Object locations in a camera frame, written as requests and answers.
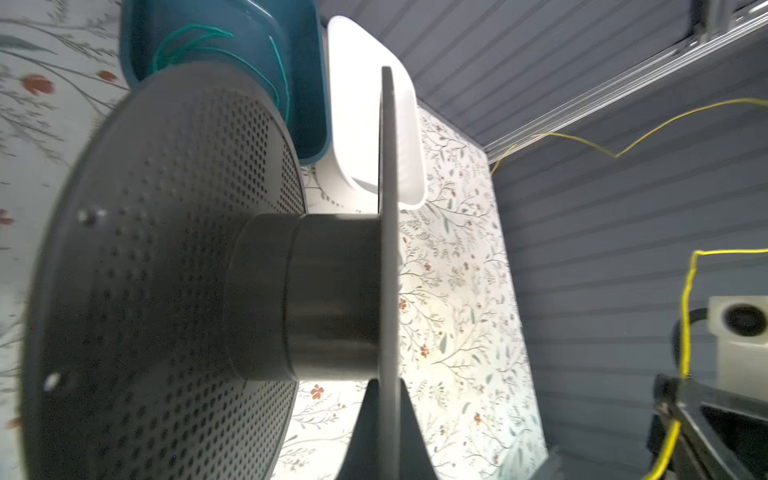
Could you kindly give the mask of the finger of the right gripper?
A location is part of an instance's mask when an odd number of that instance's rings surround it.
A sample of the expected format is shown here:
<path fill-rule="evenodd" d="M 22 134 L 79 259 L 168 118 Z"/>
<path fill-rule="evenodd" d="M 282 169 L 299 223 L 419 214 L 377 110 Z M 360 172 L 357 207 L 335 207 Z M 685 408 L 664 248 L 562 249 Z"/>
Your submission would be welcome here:
<path fill-rule="evenodd" d="M 659 374 L 646 448 L 652 461 L 663 458 L 674 420 L 677 440 L 662 479 L 765 479 L 767 403 L 726 392 L 692 379 Z"/>

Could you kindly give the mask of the teal plastic tray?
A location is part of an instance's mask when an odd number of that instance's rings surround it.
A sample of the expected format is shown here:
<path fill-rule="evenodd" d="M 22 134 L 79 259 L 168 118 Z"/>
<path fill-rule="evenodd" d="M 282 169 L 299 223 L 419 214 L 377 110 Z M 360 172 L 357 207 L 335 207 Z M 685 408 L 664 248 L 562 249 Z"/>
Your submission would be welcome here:
<path fill-rule="evenodd" d="M 328 151 L 326 62 L 313 1 L 125 1 L 119 56 L 130 86 L 183 63 L 232 65 L 265 89 L 301 165 Z"/>

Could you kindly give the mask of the white plastic tray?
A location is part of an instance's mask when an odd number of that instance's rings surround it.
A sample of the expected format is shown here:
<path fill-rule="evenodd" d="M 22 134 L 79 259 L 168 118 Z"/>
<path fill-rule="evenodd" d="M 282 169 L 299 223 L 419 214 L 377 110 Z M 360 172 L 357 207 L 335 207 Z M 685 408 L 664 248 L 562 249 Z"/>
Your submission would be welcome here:
<path fill-rule="evenodd" d="M 331 143 L 314 165 L 319 188 L 349 211 L 378 206 L 382 69 L 392 71 L 398 148 L 398 202 L 417 210 L 427 196 L 415 88 L 401 61 L 352 19 L 332 17 L 325 35 Z"/>

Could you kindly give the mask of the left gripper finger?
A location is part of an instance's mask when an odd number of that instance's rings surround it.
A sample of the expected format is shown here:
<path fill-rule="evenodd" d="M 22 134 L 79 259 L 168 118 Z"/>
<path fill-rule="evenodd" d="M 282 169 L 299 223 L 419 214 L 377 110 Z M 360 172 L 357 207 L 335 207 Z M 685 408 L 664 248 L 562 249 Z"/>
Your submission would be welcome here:
<path fill-rule="evenodd" d="M 392 399 L 379 381 L 368 382 L 339 479 L 435 479 L 406 385 Z"/>

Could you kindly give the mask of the grey foam spool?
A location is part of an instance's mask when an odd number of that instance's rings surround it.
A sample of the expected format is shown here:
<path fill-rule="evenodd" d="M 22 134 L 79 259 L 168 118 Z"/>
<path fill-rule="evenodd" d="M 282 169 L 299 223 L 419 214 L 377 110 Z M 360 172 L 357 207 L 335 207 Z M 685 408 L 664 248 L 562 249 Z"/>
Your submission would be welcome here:
<path fill-rule="evenodd" d="M 301 380 L 398 394 L 397 148 L 379 205 L 311 214 L 288 129 L 237 68 L 142 81 L 70 175 L 38 256 L 21 387 L 30 479 L 260 479 Z"/>

